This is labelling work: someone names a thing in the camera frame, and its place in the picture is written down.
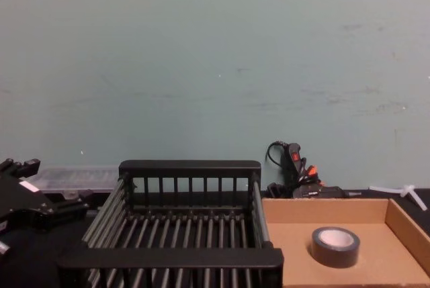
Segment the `cardboard box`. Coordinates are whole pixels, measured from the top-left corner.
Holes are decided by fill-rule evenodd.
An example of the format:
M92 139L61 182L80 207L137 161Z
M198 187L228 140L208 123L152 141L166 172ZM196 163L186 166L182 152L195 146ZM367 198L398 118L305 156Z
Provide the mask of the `cardboard box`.
M430 239L393 200L264 199L270 240L284 254L284 287L430 287ZM310 255L312 232L346 228L359 259L334 269Z

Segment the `painted wall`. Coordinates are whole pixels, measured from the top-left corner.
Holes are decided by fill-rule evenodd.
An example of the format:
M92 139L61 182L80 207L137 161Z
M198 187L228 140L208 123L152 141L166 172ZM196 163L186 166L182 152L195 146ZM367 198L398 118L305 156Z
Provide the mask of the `painted wall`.
M330 185L427 186L429 1L0 0L0 156L263 161L282 139Z

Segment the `white label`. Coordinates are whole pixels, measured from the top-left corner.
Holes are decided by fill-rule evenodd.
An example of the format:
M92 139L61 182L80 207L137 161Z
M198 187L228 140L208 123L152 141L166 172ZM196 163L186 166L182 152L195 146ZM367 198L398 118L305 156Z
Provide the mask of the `white label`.
M0 232L3 230L6 230L7 228L7 221L1 222L0 223Z
M22 186L24 186L26 189L29 189L31 192L37 192L37 191L39 191L39 189L36 187L36 186L34 186L33 184L30 184L29 182L27 182L27 181L22 181L22 182L19 182Z

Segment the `orange clip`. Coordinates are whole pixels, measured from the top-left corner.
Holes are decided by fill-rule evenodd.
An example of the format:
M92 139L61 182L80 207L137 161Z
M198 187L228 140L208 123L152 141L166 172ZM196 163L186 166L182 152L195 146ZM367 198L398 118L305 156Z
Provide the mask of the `orange clip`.
M309 171L308 171L308 175L309 176L314 176L314 175L317 174L317 172L318 172L318 168L316 166L314 166L314 165L311 165L310 168L309 168Z

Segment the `tape roll core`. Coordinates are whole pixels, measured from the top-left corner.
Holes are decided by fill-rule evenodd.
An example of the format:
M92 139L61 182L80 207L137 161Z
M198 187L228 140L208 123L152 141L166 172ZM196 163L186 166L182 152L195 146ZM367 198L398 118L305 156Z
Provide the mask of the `tape roll core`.
M316 261L332 268L357 263L360 239L353 232L336 227L318 228L312 233L311 253Z

